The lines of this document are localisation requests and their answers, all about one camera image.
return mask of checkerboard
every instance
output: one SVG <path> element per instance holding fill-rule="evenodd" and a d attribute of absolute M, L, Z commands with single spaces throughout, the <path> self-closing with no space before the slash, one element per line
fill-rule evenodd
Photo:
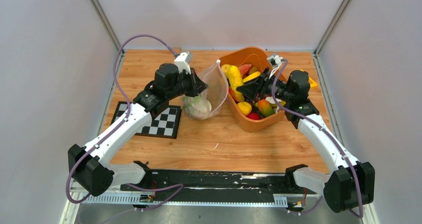
<path fill-rule="evenodd" d="M 127 103 L 125 101 L 119 101 L 111 123 L 122 116 L 126 110 Z M 179 130 L 181 113 L 182 109 L 180 106 L 169 106 L 152 121 L 150 126 L 144 126 L 142 130 L 135 135 L 176 138 Z"/>

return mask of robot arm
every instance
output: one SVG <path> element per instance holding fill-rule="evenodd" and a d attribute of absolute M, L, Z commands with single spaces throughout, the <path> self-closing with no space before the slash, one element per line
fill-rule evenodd
<path fill-rule="evenodd" d="M 278 56 L 268 57 L 273 67 L 280 66 Z M 271 94 L 271 87 L 275 76 L 266 68 L 255 80 L 245 83 L 237 88 L 248 99 L 263 99 Z M 310 89 L 309 76 L 306 72 L 295 70 L 289 75 L 287 82 L 277 81 L 276 98 L 286 102 L 284 105 L 288 110 L 301 114 L 285 112 L 287 120 L 292 122 L 294 127 L 303 133 L 316 148 L 329 168 L 330 175 L 317 172 L 305 164 L 297 165 L 286 169 L 286 185 L 291 190 L 307 188 L 324 196 L 328 206 L 336 213 L 355 208 L 358 206 L 357 190 L 351 169 L 356 171 L 362 203 L 368 204 L 374 198 L 375 170 L 369 162 L 361 163 L 350 154 L 347 149 L 332 135 L 326 127 L 319 111 L 308 99 Z M 330 134 L 339 148 L 326 134 Z"/>
<path fill-rule="evenodd" d="M 92 147 L 96 147 L 81 162 L 72 176 L 91 195 L 98 196 L 110 186 L 141 182 L 145 175 L 141 164 L 134 162 L 112 165 L 110 161 L 138 130 L 150 125 L 152 120 L 168 107 L 170 100 L 181 95 L 198 96 L 208 87 L 197 77 L 195 70 L 190 68 L 190 59 L 190 53 L 183 52 L 176 57 L 175 64 L 162 64 L 155 72 L 155 79 L 130 104 L 128 118 L 122 115 L 83 147 L 75 144 L 69 149 L 69 170 L 71 170 L 82 155 Z M 124 123 L 120 128 L 112 132 L 122 121 Z M 106 136 L 105 141 L 98 145 L 98 141 Z"/>

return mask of yellow object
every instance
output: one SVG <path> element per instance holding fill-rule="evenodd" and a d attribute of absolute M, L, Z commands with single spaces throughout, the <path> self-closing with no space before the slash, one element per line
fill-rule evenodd
<path fill-rule="evenodd" d="M 239 68 L 237 66 L 229 66 L 227 69 L 227 77 L 236 100 L 245 101 L 245 97 L 243 97 L 242 93 L 236 90 L 237 87 L 243 86 L 242 75 Z"/>
<path fill-rule="evenodd" d="M 270 103 L 270 104 L 271 104 L 271 107 L 273 107 L 273 108 L 278 107 L 277 104 L 272 104 L 272 103 Z M 281 104 L 281 106 L 284 106 L 286 104 L 286 102 L 285 101 L 281 101 L 280 104 Z"/>
<path fill-rule="evenodd" d="M 239 107 L 240 112 L 242 112 L 244 116 L 247 116 L 252 111 L 250 103 L 245 101 L 237 103 L 237 107 Z"/>
<path fill-rule="evenodd" d="M 318 86 L 318 83 L 317 82 L 315 82 L 311 77 L 309 77 L 309 84 L 311 85 L 311 88 L 313 88 L 313 87 L 317 87 Z"/>
<path fill-rule="evenodd" d="M 245 77 L 245 79 L 243 79 L 243 83 L 246 83 L 250 80 L 253 80 L 253 79 L 257 78 L 259 75 L 261 75 L 261 72 L 256 71 L 256 72 L 250 74 L 249 76 Z"/>
<path fill-rule="evenodd" d="M 257 71 L 259 71 L 258 67 L 252 66 L 251 69 L 248 71 L 248 75 L 251 75 Z"/>
<path fill-rule="evenodd" d="M 223 73 L 227 78 L 228 78 L 227 70 L 228 70 L 229 66 L 230 66 L 229 64 L 224 64 L 224 65 L 221 66 L 221 69 L 223 70 Z"/>

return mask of cable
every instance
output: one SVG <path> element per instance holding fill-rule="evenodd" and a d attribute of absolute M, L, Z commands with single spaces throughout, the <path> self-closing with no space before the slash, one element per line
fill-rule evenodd
<path fill-rule="evenodd" d="M 304 212 L 293 212 L 293 211 L 287 210 L 287 213 L 293 213 L 293 214 L 297 214 L 297 215 L 309 214 L 309 213 L 311 213 L 311 212 L 313 212 L 313 211 L 315 211 L 317 209 L 317 207 L 320 205 L 320 203 L 321 203 L 321 201 L 323 199 L 324 199 L 324 196 L 321 196 L 318 199 L 318 201 L 315 203 L 315 205 L 311 209 L 309 209 L 307 211 L 304 211 Z"/>
<path fill-rule="evenodd" d="M 126 100 L 126 103 L 127 103 L 127 113 L 126 113 L 126 115 L 125 115 L 125 118 L 128 118 L 129 117 L 129 115 L 130 115 L 130 109 L 131 109 L 131 107 L 130 107 L 130 101 L 129 101 L 129 98 L 127 97 L 127 95 L 126 95 L 126 93 L 123 91 L 123 89 L 120 87 L 120 85 L 119 85 L 119 83 L 118 83 L 118 80 L 117 80 L 117 63 L 118 63 L 118 61 L 119 61 L 119 57 L 120 57 L 120 54 L 121 54 L 121 52 L 123 51 L 123 48 L 124 48 L 124 46 L 126 45 L 126 44 L 128 44 L 131 40 L 133 40 L 133 39 L 136 39 L 136 38 L 138 38 L 138 37 L 151 37 L 151 38 L 154 38 L 155 40 L 157 40 L 157 41 L 159 41 L 159 42 L 161 42 L 164 46 L 166 46 L 167 47 L 167 49 L 169 49 L 169 51 L 175 56 L 175 57 L 177 57 L 177 53 L 169 46 L 169 45 L 167 45 L 167 43 L 165 43 L 163 40 L 161 40 L 160 38 L 158 38 L 158 37 L 156 37 L 156 36 L 154 36 L 154 35 L 149 35 L 149 34 L 140 34 L 140 35 L 135 35 L 135 36 L 133 36 L 133 37 L 131 37 L 131 38 L 129 38 L 129 39 L 127 39 L 121 46 L 120 46 L 120 48 L 119 48 L 119 50 L 118 50 L 118 52 L 117 52 L 117 55 L 116 55 L 116 58 L 115 58 L 115 60 L 114 60 L 114 63 L 113 63 L 113 80 L 114 80 L 114 83 L 116 84 L 116 87 L 117 87 L 117 89 L 120 91 L 120 93 L 123 95 L 123 97 L 124 97 L 124 99 Z M 99 141 L 98 141 L 98 143 L 97 143 L 97 145 L 99 146 L 99 145 L 101 145 L 106 139 L 108 139 L 114 132 L 116 132 L 116 130 L 118 130 L 123 124 L 124 124 L 124 120 L 122 120 L 119 124 L 117 124 L 117 126 L 116 127 L 114 127 L 108 134 L 106 134 L 102 139 L 100 139 Z M 82 155 L 82 157 L 80 158 L 80 159 L 78 159 L 77 161 L 76 161 L 76 163 L 75 163 L 75 165 L 73 165 L 73 167 L 71 168 L 71 170 L 69 171 L 69 175 L 68 175 L 68 177 L 67 177 L 67 180 L 66 180 L 66 197 L 67 197 L 67 199 L 71 202 L 71 203 L 74 203 L 74 204 L 79 204 L 79 203 L 81 203 L 81 202 L 83 202 L 83 201 L 85 201 L 89 196 L 90 196 L 90 194 L 87 194 L 86 196 L 84 196 L 82 199 L 80 199 L 80 200 L 75 200 L 75 199 L 73 199 L 72 198 L 72 196 L 71 196 L 71 194 L 70 194 L 70 183 L 71 183 L 71 180 L 72 180 L 72 176 L 73 176 L 73 174 L 75 173 L 75 171 L 76 171 L 76 168 L 79 166 L 79 164 L 81 164 L 81 162 L 82 162 L 82 160 L 84 160 L 88 155 L 90 155 L 94 150 L 95 150 L 95 146 L 94 147 L 92 147 L 90 150 L 88 150 L 88 152 L 86 152 L 84 155 Z"/>
<path fill-rule="evenodd" d="M 137 187 L 133 184 L 127 184 L 127 185 L 130 186 L 131 188 L 134 188 L 134 189 L 137 189 L 137 190 L 140 190 L 140 191 L 144 191 L 144 192 L 160 192 L 160 191 L 167 191 L 167 190 L 170 190 L 170 189 L 175 188 L 175 187 L 179 187 L 179 188 L 172 195 L 170 195 L 168 198 L 166 198 L 164 201 L 160 202 L 157 205 L 154 205 L 152 207 L 147 207 L 147 208 L 135 208 L 135 209 L 131 208 L 131 209 L 125 210 L 125 211 L 118 213 L 118 214 L 114 215 L 113 217 L 101 222 L 100 224 L 108 223 L 108 222 L 116 219 L 117 217 L 119 217 L 123 214 L 126 214 L 128 212 L 133 212 L 133 211 L 143 212 L 143 211 L 150 211 L 150 210 L 159 208 L 160 206 L 162 206 L 163 204 L 168 202 L 170 199 L 172 199 L 176 194 L 178 194 L 183 189 L 183 184 L 176 184 L 176 185 L 169 186 L 169 187 L 166 187 L 166 188 L 158 188 L 158 189 L 157 188 L 156 189 L 144 189 L 144 188 Z M 77 216 L 77 220 L 78 220 L 79 224 L 82 224 L 81 217 L 80 217 L 81 213 L 79 213 L 78 216 Z"/>
<path fill-rule="evenodd" d="M 306 188 L 303 188 L 303 190 L 304 190 L 304 198 L 302 200 L 298 201 L 296 204 L 303 203 L 303 206 L 305 206 L 306 205 L 306 196 L 307 196 Z"/>
<path fill-rule="evenodd" d="M 313 119 L 311 119 L 311 118 L 308 118 L 308 117 L 306 117 L 305 115 L 303 115 L 303 114 L 301 114 L 301 113 L 298 113 L 298 112 L 295 112 L 295 111 L 292 111 L 292 110 L 289 110 L 288 108 L 285 108 L 284 106 L 282 106 L 281 105 L 281 103 L 280 102 L 278 102 L 277 101 L 277 99 L 276 99 L 276 94 L 275 94 L 275 92 L 276 92 L 276 84 L 277 84 L 277 80 L 279 79 L 279 77 L 280 77 L 280 75 L 281 75 L 281 73 L 282 73 L 282 71 L 284 70 L 284 68 L 287 66 L 287 63 L 289 62 L 287 59 L 281 59 L 281 61 L 282 62 L 284 62 L 284 65 L 279 69 L 279 71 L 277 72 L 277 75 L 276 75 L 276 77 L 274 78 L 274 81 L 273 81 L 273 85 L 272 85 L 272 87 L 271 87 L 271 94 L 272 94 L 272 96 L 273 96 L 273 99 L 274 99 L 274 102 L 278 105 L 278 107 L 280 107 L 280 109 L 282 109 L 282 110 L 284 110 L 284 112 L 289 112 L 289 113 L 291 113 L 291 114 L 294 114 L 294 115 L 296 115 L 296 116 L 299 116 L 300 118 L 303 118 L 303 119 L 306 119 L 306 120 L 308 120 L 309 122 L 311 122 L 312 124 L 314 124 L 316 127 L 318 127 L 320 130 L 322 130 L 328 137 L 329 137 L 329 139 L 334 143 L 334 145 L 337 147 L 337 149 L 338 149 L 338 151 L 340 152 L 340 154 L 342 155 L 342 156 L 345 156 L 346 155 L 346 153 L 344 152 L 344 150 L 341 148 L 341 146 L 340 146 L 340 144 L 335 140 L 335 138 L 334 138 L 334 136 L 333 135 L 331 135 L 325 128 L 323 128 L 319 123 L 317 123 L 316 121 L 314 121 Z M 355 181 L 355 187 L 356 187 L 356 192 L 357 192 L 357 199 L 358 199 L 358 204 L 359 204 L 359 214 L 357 214 L 355 211 L 353 211 L 353 210 L 350 210 L 350 212 L 352 213 L 352 214 L 354 214 L 356 217 L 358 217 L 358 218 L 363 218 L 363 204 L 362 204 L 362 194 L 360 193 L 360 186 L 359 186 L 359 181 L 358 181 L 358 179 L 357 179 L 357 174 L 356 174 L 356 171 L 355 171 L 355 169 L 353 168 L 353 165 L 352 165 L 352 163 L 350 162 L 350 160 L 349 160 L 349 158 L 348 157 L 345 157 L 345 159 L 344 159 L 345 161 L 346 161 L 346 163 L 347 163 L 347 165 L 349 165 L 349 167 L 350 167 L 350 170 L 352 171 L 352 176 L 353 176 L 353 179 L 354 179 L 354 181 Z"/>

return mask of yellow fruit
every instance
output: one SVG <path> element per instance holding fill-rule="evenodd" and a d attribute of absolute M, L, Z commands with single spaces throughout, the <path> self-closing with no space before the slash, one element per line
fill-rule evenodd
<path fill-rule="evenodd" d="M 242 75 L 239 68 L 237 66 L 229 66 L 227 69 L 227 77 L 230 87 L 233 89 L 234 96 L 237 97 L 235 100 L 245 101 L 245 97 L 243 97 L 242 93 L 236 90 L 237 87 L 243 86 Z"/>
<path fill-rule="evenodd" d="M 237 107 L 239 107 L 240 112 L 242 112 L 244 116 L 247 116 L 252 111 L 250 103 L 245 101 L 237 103 Z"/>
<path fill-rule="evenodd" d="M 252 68 L 248 71 L 248 75 L 251 75 L 257 71 L 259 71 L 258 67 L 252 66 Z"/>
<path fill-rule="evenodd" d="M 259 75 L 261 75 L 261 72 L 259 72 L 259 71 L 254 72 L 254 73 L 250 74 L 249 76 L 245 77 L 245 79 L 243 79 L 243 83 L 246 83 L 250 80 L 253 80 L 253 79 L 257 78 Z"/>
<path fill-rule="evenodd" d="M 229 64 L 224 64 L 224 65 L 221 66 L 221 69 L 223 70 L 223 73 L 227 78 L 228 78 L 227 70 L 228 70 L 229 66 L 230 66 Z"/>

